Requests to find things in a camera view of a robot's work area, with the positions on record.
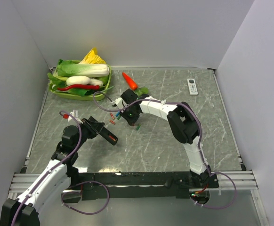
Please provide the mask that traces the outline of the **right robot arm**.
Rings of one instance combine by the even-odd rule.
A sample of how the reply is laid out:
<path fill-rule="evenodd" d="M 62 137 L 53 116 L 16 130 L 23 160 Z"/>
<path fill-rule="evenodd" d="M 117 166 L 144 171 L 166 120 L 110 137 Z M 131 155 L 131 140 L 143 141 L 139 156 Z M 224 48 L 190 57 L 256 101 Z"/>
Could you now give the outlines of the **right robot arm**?
<path fill-rule="evenodd" d="M 128 89 L 115 100 L 114 106 L 131 126 L 141 113 L 166 120 L 174 138 L 185 148 L 193 185 L 199 188 L 208 185 L 211 169 L 202 151 L 201 124 L 186 102 L 160 101 L 147 94 L 138 96 Z"/>

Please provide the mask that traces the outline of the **black remote control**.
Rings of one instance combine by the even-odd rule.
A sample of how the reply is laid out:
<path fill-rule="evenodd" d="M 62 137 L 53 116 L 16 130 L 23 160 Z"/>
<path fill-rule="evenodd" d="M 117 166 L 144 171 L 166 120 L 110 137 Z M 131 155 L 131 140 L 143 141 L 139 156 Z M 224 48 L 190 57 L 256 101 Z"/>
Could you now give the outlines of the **black remote control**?
<path fill-rule="evenodd" d="M 110 144 L 112 145 L 116 145 L 118 142 L 118 138 L 111 132 L 109 131 L 107 128 L 103 127 L 101 129 L 101 131 L 99 132 L 99 134 L 105 139 L 107 140 Z M 113 136 L 116 139 L 116 142 L 114 142 L 113 140 L 111 140 L 109 138 L 109 136 Z"/>

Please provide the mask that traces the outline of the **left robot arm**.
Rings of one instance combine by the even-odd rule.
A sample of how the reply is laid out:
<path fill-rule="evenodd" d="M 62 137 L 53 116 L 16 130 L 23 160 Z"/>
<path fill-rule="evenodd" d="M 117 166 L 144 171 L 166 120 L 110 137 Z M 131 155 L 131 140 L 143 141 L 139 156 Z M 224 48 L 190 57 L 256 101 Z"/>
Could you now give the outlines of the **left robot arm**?
<path fill-rule="evenodd" d="M 75 189 L 80 182 L 78 170 L 73 164 L 78 149 L 87 139 L 95 138 L 104 130 L 104 123 L 93 117 L 75 119 L 75 125 L 64 128 L 61 141 L 47 167 L 21 195 L 8 198 L 0 217 L 1 226 L 39 226 L 40 214 L 65 189 Z"/>

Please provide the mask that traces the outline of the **black battery cover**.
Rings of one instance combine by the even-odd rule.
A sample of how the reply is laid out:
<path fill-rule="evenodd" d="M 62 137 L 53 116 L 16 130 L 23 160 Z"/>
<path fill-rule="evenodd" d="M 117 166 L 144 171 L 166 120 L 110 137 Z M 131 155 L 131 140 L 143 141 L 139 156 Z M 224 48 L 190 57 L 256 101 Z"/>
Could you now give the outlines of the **black battery cover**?
<path fill-rule="evenodd" d="M 168 178 L 163 186 L 167 189 L 170 189 L 172 186 L 173 180 L 174 180 L 173 178 Z"/>

